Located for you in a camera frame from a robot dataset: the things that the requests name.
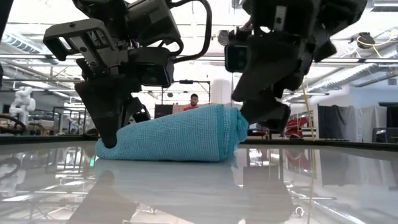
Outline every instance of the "white humanoid robot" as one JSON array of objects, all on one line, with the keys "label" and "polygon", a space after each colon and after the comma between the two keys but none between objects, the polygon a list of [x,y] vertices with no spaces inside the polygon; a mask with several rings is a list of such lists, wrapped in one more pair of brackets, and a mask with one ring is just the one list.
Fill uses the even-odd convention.
[{"label": "white humanoid robot", "polygon": [[18,120],[24,124],[28,123],[29,112],[36,109],[36,101],[30,97],[32,92],[32,87],[19,87],[19,90],[15,92],[15,100],[9,109],[10,116],[15,117],[18,115]]}]

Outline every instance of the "curtain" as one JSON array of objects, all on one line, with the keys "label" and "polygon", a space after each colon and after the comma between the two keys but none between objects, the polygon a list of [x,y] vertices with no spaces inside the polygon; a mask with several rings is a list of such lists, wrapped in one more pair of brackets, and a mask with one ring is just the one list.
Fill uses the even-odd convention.
[{"label": "curtain", "polygon": [[318,106],[320,139],[347,139],[346,127],[350,109],[340,106]]},{"label": "curtain", "polygon": [[387,128],[398,128],[398,106],[387,107]]},{"label": "curtain", "polygon": [[372,142],[373,129],[386,127],[387,109],[381,106],[371,106],[359,109],[358,127],[361,137],[358,141]]},{"label": "curtain", "polygon": [[361,141],[361,133],[359,131],[359,127],[361,122],[359,121],[359,109],[354,106],[349,106],[346,109],[346,126],[345,126],[345,139],[357,142]]}]

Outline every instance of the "man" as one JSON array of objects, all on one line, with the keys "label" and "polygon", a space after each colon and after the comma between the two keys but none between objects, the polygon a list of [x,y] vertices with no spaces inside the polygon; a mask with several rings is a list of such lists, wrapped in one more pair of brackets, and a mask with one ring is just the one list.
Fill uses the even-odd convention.
[{"label": "man", "polygon": [[191,105],[188,106],[188,107],[186,107],[186,108],[184,108],[184,111],[199,108],[199,106],[198,106],[198,101],[199,101],[198,95],[192,94],[192,95],[191,95]]}]

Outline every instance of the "blue towel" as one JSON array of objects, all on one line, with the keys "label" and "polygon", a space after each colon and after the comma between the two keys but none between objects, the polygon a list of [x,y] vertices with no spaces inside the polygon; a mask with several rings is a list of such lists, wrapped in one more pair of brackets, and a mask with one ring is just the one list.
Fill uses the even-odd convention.
[{"label": "blue towel", "polygon": [[210,105],[130,124],[117,132],[114,148],[102,140],[95,148],[103,159],[218,162],[233,157],[248,126],[237,108]]}]

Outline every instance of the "black wire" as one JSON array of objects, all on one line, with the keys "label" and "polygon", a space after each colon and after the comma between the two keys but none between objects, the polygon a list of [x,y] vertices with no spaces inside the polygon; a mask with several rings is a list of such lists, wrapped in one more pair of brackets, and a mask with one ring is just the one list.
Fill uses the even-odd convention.
[{"label": "black wire", "polygon": [[161,41],[161,43],[157,47],[163,47],[164,45],[164,40]]},{"label": "black wire", "polygon": [[3,128],[0,126],[0,131],[3,133],[10,133],[10,134],[23,134],[26,131],[26,125],[22,123],[20,120],[13,118],[12,116],[0,114],[0,118],[8,119],[10,121],[15,122],[14,129]]},{"label": "black wire", "polygon": [[140,43],[140,44],[142,46],[146,47],[150,43],[154,43],[154,42],[157,42],[159,40],[162,40],[162,42],[164,42],[164,40],[171,40],[172,42],[176,42],[178,44],[178,46],[180,48],[177,51],[171,52],[170,53],[171,57],[178,56],[179,54],[182,53],[182,50],[184,49],[184,43],[182,42],[182,40],[179,39],[179,38],[176,38],[176,37],[174,37],[172,35],[169,35],[169,34],[164,34],[164,35],[157,36],[156,38],[147,39],[144,43]]},{"label": "black wire", "polygon": [[203,6],[206,9],[206,30],[205,30],[205,41],[203,43],[203,48],[202,50],[195,55],[189,55],[189,56],[184,56],[184,57],[179,57],[173,60],[174,63],[179,63],[179,62],[185,62],[188,60],[194,60],[194,59],[198,59],[202,56],[204,56],[207,52],[207,50],[209,49],[210,46],[210,41],[211,41],[211,25],[212,25],[212,19],[213,19],[213,14],[211,11],[211,7],[210,4],[207,0],[181,0],[179,2],[168,2],[169,8],[173,8],[173,7],[179,7],[182,6],[185,3],[188,2],[193,2],[193,1],[199,1],[203,4]]}]

